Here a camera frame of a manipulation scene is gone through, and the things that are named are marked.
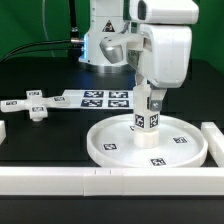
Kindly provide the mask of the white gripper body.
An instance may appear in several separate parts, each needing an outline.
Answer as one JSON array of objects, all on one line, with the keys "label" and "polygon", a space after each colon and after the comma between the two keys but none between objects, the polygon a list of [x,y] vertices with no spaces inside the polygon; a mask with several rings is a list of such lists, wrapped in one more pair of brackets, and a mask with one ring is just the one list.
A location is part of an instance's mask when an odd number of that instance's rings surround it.
[{"label": "white gripper body", "polygon": [[157,88],[179,88],[189,64],[192,32],[187,26],[140,25],[127,42],[127,61]]}]

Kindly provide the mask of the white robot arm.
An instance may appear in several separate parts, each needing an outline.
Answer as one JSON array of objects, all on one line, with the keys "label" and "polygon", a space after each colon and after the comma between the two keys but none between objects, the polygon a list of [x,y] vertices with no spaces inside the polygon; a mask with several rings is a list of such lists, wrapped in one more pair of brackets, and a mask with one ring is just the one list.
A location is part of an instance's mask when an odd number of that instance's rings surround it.
[{"label": "white robot arm", "polygon": [[90,0],[90,28],[79,62],[98,73],[133,68],[138,84],[150,84],[144,102],[158,112],[166,90],[185,80],[190,26],[198,17],[193,0]]}]

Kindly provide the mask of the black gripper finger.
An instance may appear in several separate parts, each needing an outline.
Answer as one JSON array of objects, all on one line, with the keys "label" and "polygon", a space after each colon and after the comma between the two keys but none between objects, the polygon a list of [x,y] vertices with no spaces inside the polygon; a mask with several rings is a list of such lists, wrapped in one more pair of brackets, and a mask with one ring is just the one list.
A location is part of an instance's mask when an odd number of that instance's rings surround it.
[{"label": "black gripper finger", "polygon": [[154,85],[150,85],[149,109],[151,111],[157,112],[162,110],[162,103],[166,92],[166,88],[159,88]]},{"label": "black gripper finger", "polygon": [[135,85],[146,85],[147,79],[140,73],[135,73]]}]

